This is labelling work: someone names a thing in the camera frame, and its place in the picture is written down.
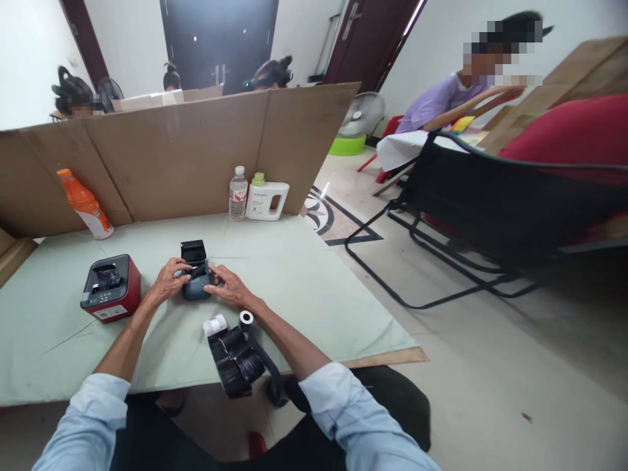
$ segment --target shirt cuff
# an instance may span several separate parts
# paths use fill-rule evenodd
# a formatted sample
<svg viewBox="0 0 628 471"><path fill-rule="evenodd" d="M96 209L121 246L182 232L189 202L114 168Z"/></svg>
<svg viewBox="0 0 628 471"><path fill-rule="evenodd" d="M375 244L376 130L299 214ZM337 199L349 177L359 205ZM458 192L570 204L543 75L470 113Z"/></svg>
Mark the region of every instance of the shirt cuff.
<svg viewBox="0 0 628 471"><path fill-rule="evenodd" d="M121 428L126 423L127 406L124 399L130 387L128 381L117 376L92 374L72 396L70 406L87 417Z"/></svg>
<svg viewBox="0 0 628 471"><path fill-rule="evenodd" d="M312 413L343 409L349 403L351 386L362 383L340 363L328 363L299 383Z"/></svg>

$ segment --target orange bottle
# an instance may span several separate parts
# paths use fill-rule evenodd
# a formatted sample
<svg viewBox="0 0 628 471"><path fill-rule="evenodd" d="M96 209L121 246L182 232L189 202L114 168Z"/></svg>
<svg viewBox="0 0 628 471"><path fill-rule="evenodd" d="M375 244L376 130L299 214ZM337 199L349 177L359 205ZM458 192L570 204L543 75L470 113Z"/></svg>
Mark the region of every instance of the orange bottle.
<svg viewBox="0 0 628 471"><path fill-rule="evenodd" d="M61 169L57 171L57 175L61 179L65 187L65 195L70 206L74 208L80 218L83 220L94 237L98 240L107 239L113 234L113 226L107 219L107 216L100 209L98 201L94 198L94 194L85 188L72 175L70 169Z"/></svg>

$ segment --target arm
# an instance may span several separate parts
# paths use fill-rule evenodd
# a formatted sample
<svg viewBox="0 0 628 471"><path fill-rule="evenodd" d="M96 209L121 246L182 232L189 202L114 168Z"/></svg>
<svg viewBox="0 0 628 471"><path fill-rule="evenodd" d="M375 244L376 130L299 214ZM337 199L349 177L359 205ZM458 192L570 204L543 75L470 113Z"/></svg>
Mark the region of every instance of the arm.
<svg viewBox="0 0 628 471"><path fill-rule="evenodd" d="M182 258L171 258L168 261L159 273L157 281L137 308L131 321L122 329L109 351L96 366L95 374L109 374L131 382L146 331L157 312L157 308L190 280L190 275L176 278L176 272L191 269L192 267L186 265Z"/></svg>
<svg viewBox="0 0 628 471"><path fill-rule="evenodd" d="M488 113L493 108L519 98L521 95L523 95L524 90L525 87L513 87L511 88L511 90L508 90L496 96L488 103L486 103L486 105L482 105L480 108L474 109L469 114L473 115L476 118L479 118L481 115L483 115L484 113Z"/></svg>
<svg viewBox="0 0 628 471"><path fill-rule="evenodd" d="M490 87L488 90L480 93L479 95L474 96L472 99L470 99L466 103L463 103L462 105L455 107L454 109L451 109L442 114L439 114L433 120L425 123L423 125L423 129L425 131L432 131L438 128L442 128L443 126L448 125L450 122L455 121L456 119L468 114L471 110L473 110L473 108L475 108L477 105L479 105L482 101L486 100L487 98L490 98L495 95L500 95L494 100L492 100L490 103L487 103L486 105L478 108L477 110L473 112L474 116L476 117L481 116L482 114L486 113L488 110L495 108L497 105L501 105L502 103L505 103L506 101L514 99L514 98L509 98L506 101L501 101L503 100L502 95L506 95L507 93L510 92L510 90L520 89L520 88L521 87L511 87L511 86ZM523 89L521 88L521 92L519 93L518 96L521 96L522 93L523 93Z"/></svg>
<svg viewBox="0 0 628 471"><path fill-rule="evenodd" d="M314 420L347 453L348 469L438 469L350 370L332 362L230 270L209 268L224 286L208 285L205 290L255 314L301 381Z"/></svg>
<svg viewBox="0 0 628 471"><path fill-rule="evenodd" d="M129 323L93 374L70 399L57 430L35 463L34 470L108 470L116 445L116 431L126 425L126 403L142 342L157 308L189 281L176 278L192 267L171 258L140 303Z"/></svg>

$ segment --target white wall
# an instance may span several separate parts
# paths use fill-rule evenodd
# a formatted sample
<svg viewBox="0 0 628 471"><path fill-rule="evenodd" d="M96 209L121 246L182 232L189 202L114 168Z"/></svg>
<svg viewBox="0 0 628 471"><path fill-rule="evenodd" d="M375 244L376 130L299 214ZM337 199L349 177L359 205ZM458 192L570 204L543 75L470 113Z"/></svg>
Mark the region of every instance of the white wall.
<svg viewBox="0 0 628 471"><path fill-rule="evenodd" d="M0 0L0 11L0 130L51 121L59 65L94 89L58 0Z"/></svg>
<svg viewBox="0 0 628 471"><path fill-rule="evenodd" d="M290 68L294 77L288 86L308 86L308 76L321 72L316 70L317 61L325 43L329 17L340 13L346 3L343 0L279 0L271 58L292 55ZM321 65L330 43L331 39L327 41Z"/></svg>
<svg viewBox="0 0 628 471"><path fill-rule="evenodd" d="M537 10L554 30L532 54L519 57L511 73L546 76L578 44L587 39L628 34L626 0L428 0L380 91L387 117L406 109L431 86L462 68L462 44L486 21L501 20L523 9ZM478 119L488 121L497 110Z"/></svg>
<svg viewBox="0 0 628 471"><path fill-rule="evenodd" d="M109 75L124 96L163 92L168 53L159 0L85 0L85 5Z"/></svg>

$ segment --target white paper roll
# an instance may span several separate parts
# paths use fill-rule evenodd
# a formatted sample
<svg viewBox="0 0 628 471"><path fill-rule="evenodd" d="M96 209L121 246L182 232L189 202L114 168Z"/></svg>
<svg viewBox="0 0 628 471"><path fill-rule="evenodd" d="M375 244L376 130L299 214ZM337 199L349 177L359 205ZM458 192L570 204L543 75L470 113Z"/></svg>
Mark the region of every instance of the white paper roll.
<svg viewBox="0 0 628 471"><path fill-rule="evenodd" d="M227 321L224 320L222 314L218 314L213 319L209 319L203 323L203 332L205 332L205 336L209 337L214 334L217 334L221 330L225 330L227 328Z"/></svg>
<svg viewBox="0 0 628 471"><path fill-rule="evenodd" d="M246 325L250 325L253 323L253 313L248 311L242 311L240 313L240 322Z"/></svg>

